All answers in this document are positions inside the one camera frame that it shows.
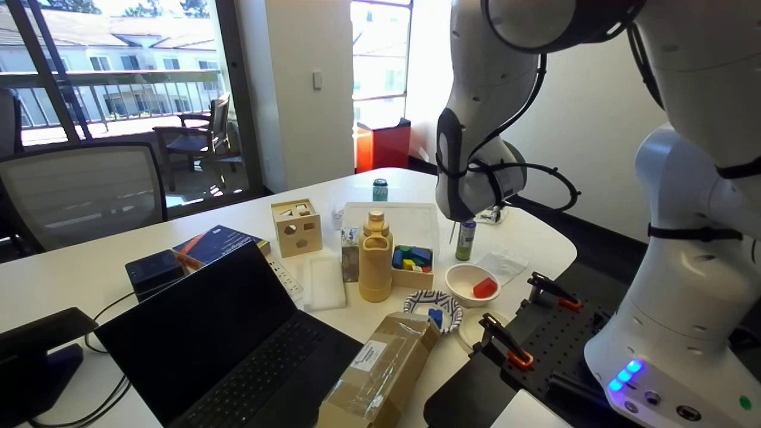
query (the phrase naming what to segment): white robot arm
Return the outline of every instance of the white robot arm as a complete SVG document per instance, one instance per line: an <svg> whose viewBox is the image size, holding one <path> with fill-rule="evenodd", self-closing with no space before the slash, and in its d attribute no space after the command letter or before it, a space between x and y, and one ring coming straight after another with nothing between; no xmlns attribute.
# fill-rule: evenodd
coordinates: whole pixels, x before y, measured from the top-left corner
<svg viewBox="0 0 761 428"><path fill-rule="evenodd" d="M670 125L635 161L651 204L648 252L584 358L610 406L642 426L760 427L761 384L728 336L761 297L740 246L743 234L761 238L761 2L453 0L451 25L436 198L457 221L526 185L523 168L495 166L525 163L498 135L536 96L539 58L630 28ZM631 360L644 368L627 388L619 373Z"/></svg>

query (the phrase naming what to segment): patterned paper plate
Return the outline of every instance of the patterned paper plate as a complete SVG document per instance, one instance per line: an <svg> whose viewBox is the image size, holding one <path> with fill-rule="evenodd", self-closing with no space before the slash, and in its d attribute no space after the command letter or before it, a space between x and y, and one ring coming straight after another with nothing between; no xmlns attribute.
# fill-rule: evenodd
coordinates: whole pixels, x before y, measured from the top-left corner
<svg viewBox="0 0 761 428"><path fill-rule="evenodd" d="M404 312L427 315L431 308L442 312L441 334L455 331L463 322L463 309L446 292L420 290L404 299Z"/></svg>

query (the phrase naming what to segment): book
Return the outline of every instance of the book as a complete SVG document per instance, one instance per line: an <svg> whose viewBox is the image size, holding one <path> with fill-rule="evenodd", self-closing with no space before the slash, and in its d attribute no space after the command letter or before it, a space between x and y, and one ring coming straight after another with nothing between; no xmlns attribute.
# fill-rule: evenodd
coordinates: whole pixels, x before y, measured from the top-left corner
<svg viewBox="0 0 761 428"><path fill-rule="evenodd" d="M177 245L172 251L180 263L198 270L251 241L256 242L264 255L269 254L269 241L223 225L214 226L207 232Z"/></svg>

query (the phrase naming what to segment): balcony railing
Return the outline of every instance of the balcony railing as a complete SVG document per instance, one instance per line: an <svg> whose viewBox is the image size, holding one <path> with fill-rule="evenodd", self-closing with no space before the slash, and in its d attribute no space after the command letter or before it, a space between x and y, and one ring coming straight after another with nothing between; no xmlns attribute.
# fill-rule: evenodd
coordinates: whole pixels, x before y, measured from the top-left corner
<svg viewBox="0 0 761 428"><path fill-rule="evenodd" d="M219 70L66 72L87 122L102 123L106 130L109 123L121 120L208 111L222 93L220 74ZM15 90L21 99L22 129L60 126L37 73L0 73L0 88Z"/></svg>

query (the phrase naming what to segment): blue led light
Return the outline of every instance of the blue led light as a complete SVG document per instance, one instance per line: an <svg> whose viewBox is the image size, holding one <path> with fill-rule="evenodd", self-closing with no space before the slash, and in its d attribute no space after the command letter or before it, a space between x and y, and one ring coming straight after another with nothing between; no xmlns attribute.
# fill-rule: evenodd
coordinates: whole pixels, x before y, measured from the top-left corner
<svg viewBox="0 0 761 428"><path fill-rule="evenodd" d="M608 384L608 388L610 388L611 391L619 391L621 388L623 388L623 384L621 382L618 382L617 380L612 380Z"/></svg>
<svg viewBox="0 0 761 428"><path fill-rule="evenodd" d="M629 364L626 365L626 369L628 369L632 373L637 373L641 368L642 368L642 362L637 361L636 359L629 361Z"/></svg>
<svg viewBox="0 0 761 428"><path fill-rule="evenodd" d="M621 382L628 382L632 380L632 373L627 372L626 370L621 370L619 372L618 378Z"/></svg>

